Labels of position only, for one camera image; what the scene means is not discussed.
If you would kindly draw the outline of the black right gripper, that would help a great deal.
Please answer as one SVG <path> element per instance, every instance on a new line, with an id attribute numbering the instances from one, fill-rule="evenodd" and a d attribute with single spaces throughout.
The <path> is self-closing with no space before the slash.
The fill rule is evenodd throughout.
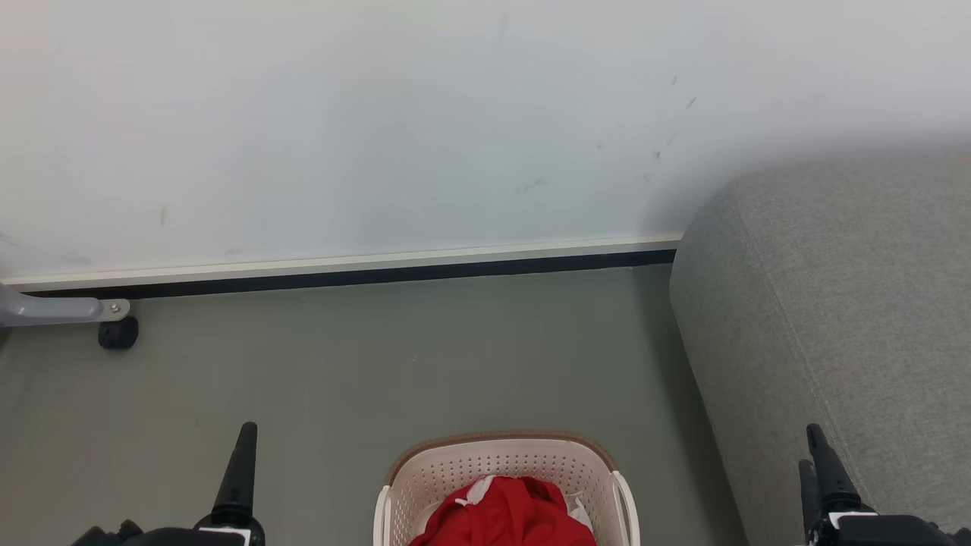
<path id="1" fill-rule="evenodd" d="M 847 512 L 863 501 L 822 427 L 808 425 L 810 460 L 799 460 L 803 529 L 809 545 L 956 545 L 957 533 L 909 515 Z"/>

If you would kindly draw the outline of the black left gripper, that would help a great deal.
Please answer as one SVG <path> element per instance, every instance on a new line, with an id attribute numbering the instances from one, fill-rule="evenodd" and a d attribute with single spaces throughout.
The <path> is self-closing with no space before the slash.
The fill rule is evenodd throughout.
<path id="1" fill-rule="evenodd" d="M 263 527 L 253 517 L 258 428 L 245 422 L 232 450 L 215 498 L 215 519 L 192 528 L 163 526 L 143 533 L 145 545 L 266 545 Z"/>

